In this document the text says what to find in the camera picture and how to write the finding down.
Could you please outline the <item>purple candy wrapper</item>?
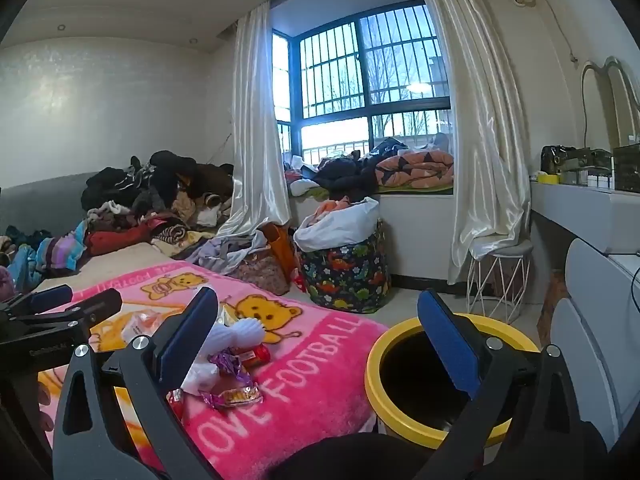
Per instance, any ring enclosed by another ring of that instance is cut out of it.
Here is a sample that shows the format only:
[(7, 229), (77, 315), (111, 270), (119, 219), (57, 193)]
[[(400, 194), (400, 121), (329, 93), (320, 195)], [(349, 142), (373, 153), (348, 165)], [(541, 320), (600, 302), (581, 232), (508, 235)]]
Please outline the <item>purple candy wrapper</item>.
[(224, 411), (262, 402), (258, 383), (237, 354), (226, 349), (210, 356), (208, 362), (218, 370), (216, 382), (200, 392), (200, 397), (210, 408)]

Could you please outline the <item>yellow rimmed black trash bin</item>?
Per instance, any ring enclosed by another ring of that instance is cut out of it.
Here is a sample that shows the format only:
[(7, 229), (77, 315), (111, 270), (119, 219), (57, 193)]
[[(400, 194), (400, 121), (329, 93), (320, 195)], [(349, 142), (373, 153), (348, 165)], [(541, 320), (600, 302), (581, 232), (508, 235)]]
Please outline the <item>yellow rimmed black trash bin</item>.
[(417, 318), (394, 325), (375, 341), (364, 386), (388, 434), (432, 450), (469, 401), (454, 388)]

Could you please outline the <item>clothes pile on bed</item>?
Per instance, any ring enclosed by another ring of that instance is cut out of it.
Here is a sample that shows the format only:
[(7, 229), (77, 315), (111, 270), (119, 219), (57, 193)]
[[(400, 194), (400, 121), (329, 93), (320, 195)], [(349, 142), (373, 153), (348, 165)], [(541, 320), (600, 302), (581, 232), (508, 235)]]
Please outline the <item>clothes pile on bed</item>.
[(126, 168), (40, 180), (1, 192), (1, 297), (79, 274), (96, 257), (151, 244), (182, 254), (213, 235), (234, 168), (171, 151)]

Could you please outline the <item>pink bear blanket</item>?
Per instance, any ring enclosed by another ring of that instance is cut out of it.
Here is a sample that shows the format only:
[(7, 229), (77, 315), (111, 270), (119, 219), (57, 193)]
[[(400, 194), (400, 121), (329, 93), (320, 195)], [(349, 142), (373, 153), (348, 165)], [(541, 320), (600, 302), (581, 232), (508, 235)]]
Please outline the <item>pink bear blanket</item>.
[(204, 286), (234, 318), (249, 308), (268, 315), (270, 360), (252, 373), (262, 400), (224, 412), (194, 396), (184, 401), (184, 429), (224, 478), (261, 479), (270, 466), (308, 444), (372, 430), (375, 416), (364, 392), (364, 371), (385, 328), (368, 318), (281, 299), (183, 262), (74, 288), (73, 300), (109, 288), (119, 291), (122, 310), (96, 326), (91, 339), (100, 351), (115, 350), (122, 348), (122, 329), (134, 314), (177, 314)]

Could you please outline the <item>white vanity desk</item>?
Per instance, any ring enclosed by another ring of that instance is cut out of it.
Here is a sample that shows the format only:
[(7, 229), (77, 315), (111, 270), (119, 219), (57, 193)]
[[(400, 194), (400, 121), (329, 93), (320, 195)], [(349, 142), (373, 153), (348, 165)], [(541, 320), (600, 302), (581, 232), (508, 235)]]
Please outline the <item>white vanity desk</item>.
[(639, 266), (639, 195), (608, 188), (534, 182), (533, 267), (536, 289), (565, 269), (568, 248), (581, 240), (629, 276)]

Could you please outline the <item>right cream curtain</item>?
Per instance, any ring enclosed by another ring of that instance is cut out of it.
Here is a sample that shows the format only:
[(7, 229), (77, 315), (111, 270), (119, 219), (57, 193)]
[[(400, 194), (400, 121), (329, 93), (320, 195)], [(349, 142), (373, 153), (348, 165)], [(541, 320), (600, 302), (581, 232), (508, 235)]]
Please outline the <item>right cream curtain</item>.
[(442, 40), (454, 115), (448, 281), (515, 245), (530, 211), (527, 130), (514, 71), (485, 0), (425, 0)]

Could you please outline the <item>cream curtain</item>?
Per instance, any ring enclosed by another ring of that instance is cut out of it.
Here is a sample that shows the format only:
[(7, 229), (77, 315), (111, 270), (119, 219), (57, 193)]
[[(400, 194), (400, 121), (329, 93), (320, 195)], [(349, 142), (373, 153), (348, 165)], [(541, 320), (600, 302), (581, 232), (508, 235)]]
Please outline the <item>cream curtain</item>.
[(218, 233), (247, 235), (291, 220), (273, 103), (271, 2), (238, 21), (234, 40), (231, 125), (233, 194)]
[(454, 115), (448, 281), (515, 245), (530, 211), (527, 130), (514, 71), (485, 0), (425, 0), (442, 40)]

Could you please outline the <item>yellow tape roll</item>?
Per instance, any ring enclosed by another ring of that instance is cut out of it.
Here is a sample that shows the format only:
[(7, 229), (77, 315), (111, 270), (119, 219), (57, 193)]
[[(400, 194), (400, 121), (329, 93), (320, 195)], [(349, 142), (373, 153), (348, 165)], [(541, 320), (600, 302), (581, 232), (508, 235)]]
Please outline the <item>yellow tape roll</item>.
[(538, 176), (536, 177), (536, 182), (542, 183), (542, 184), (556, 185), (560, 183), (560, 179), (557, 174), (538, 174)]

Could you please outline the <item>dark cosmetic bag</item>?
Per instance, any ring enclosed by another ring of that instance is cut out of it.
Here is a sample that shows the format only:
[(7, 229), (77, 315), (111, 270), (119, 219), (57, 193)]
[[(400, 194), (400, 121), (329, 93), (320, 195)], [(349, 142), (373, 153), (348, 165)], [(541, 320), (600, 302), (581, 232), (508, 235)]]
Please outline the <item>dark cosmetic bag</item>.
[(564, 145), (546, 145), (540, 154), (540, 170), (546, 174), (560, 174), (565, 171), (612, 170), (612, 154), (603, 148), (573, 148)]

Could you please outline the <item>white bag in basket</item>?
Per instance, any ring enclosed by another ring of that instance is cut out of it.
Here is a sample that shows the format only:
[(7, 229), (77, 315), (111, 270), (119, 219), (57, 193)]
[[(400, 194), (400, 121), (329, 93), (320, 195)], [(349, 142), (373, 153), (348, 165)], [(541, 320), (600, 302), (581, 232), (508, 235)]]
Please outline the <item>white bag in basket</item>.
[(307, 216), (293, 234), (296, 247), (301, 252), (316, 252), (358, 244), (369, 238), (380, 220), (380, 203), (366, 197), (358, 203), (343, 208), (320, 209)]

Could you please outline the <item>orange black folded quilt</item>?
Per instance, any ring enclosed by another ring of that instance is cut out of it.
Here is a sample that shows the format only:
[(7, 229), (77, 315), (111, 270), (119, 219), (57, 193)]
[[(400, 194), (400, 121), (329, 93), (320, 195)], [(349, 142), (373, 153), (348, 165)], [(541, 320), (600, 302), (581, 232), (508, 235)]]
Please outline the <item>orange black folded quilt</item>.
[(382, 160), (375, 167), (382, 188), (450, 188), (454, 184), (454, 158), (443, 151), (410, 151)]

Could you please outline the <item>black storage organizer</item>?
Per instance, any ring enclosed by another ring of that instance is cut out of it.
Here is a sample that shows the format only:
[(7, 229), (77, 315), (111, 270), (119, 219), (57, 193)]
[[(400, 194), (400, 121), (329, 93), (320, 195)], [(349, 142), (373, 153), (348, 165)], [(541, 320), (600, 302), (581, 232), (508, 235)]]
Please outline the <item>black storage organizer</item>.
[(614, 148), (612, 153), (616, 191), (640, 193), (640, 144)]

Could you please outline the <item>black clothes on sill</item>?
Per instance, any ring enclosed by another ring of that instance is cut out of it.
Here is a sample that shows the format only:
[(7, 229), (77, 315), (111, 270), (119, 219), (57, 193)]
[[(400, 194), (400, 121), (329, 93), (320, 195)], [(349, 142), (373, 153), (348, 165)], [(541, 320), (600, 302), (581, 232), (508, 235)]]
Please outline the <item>black clothes on sill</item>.
[(403, 150), (408, 150), (405, 143), (386, 138), (363, 157), (358, 157), (356, 152), (352, 152), (348, 156), (329, 159), (321, 165), (311, 180), (327, 190), (331, 200), (340, 200), (347, 196), (352, 203), (360, 202), (378, 192), (376, 166)]

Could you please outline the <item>arched vanity mirror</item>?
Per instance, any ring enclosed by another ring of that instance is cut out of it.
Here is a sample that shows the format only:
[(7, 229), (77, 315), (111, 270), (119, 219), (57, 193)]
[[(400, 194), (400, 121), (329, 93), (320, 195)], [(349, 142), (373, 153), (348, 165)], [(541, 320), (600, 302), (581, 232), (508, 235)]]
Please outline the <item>arched vanity mirror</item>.
[(582, 146), (612, 152), (639, 142), (639, 95), (618, 58), (585, 62), (580, 73)]

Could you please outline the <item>barred window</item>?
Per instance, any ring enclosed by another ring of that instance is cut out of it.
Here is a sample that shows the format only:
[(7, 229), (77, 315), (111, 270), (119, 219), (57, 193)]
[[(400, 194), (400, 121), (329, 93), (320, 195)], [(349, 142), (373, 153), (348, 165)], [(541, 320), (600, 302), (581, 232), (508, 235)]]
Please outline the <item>barred window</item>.
[(381, 6), (291, 36), (272, 35), (280, 150), (307, 164), (388, 139), (410, 150), (454, 145), (448, 70), (421, 0)]

